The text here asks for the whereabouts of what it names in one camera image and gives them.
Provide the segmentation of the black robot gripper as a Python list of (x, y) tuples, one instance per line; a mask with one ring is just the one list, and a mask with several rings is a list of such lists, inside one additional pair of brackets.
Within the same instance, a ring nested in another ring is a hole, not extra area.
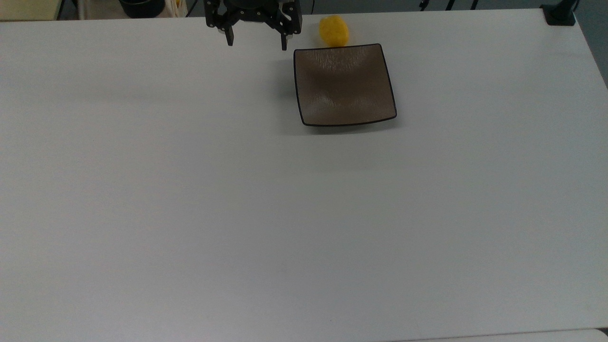
[(302, 31), (300, 2), (224, 0), (226, 11), (220, 14), (221, 4), (222, 0), (205, 0), (205, 20), (209, 28), (224, 33), (229, 46), (234, 45), (233, 26), (238, 21), (265, 22), (280, 34), (282, 51), (287, 51), (287, 39)]

